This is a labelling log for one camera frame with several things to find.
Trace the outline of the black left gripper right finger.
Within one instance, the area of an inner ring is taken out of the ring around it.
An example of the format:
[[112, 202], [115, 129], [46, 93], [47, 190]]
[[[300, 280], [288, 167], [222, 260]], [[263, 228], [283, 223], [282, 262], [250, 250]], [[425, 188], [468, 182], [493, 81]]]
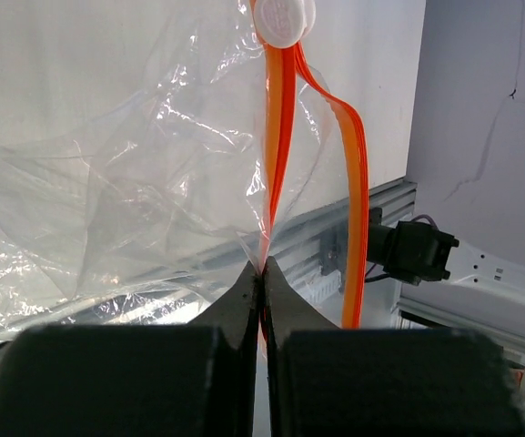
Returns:
[[262, 277], [275, 436], [525, 436], [500, 347], [474, 330], [344, 330]]

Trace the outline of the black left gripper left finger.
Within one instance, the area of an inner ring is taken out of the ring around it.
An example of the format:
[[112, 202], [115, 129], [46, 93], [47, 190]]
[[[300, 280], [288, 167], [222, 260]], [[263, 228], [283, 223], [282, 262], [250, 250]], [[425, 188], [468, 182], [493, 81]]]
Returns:
[[249, 436], [257, 273], [179, 325], [47, 325], [0, 361], [0, 436]]

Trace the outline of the clear zip top bag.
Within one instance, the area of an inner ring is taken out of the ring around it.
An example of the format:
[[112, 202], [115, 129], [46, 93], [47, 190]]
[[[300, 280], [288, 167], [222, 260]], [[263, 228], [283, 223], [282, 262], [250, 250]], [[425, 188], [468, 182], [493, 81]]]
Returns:
[[358, 325], [369, 183], [357, 111], [307, 61], [316, 1], [0, 1], [0, 340], [161, 322], [348, 204]]

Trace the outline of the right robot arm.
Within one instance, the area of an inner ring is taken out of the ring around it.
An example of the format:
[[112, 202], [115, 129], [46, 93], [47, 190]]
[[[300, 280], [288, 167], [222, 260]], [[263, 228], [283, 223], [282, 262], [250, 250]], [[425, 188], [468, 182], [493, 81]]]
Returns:
[[506, 317], [525, 320], [525, 266], [472, 246], [424, 214], [393, 226], [381, 219], [380, 208], [369, 211], [366, 283], [437, 283], [446, 288], [438, 297], [417, 292], [403, 300], [486, 324]]

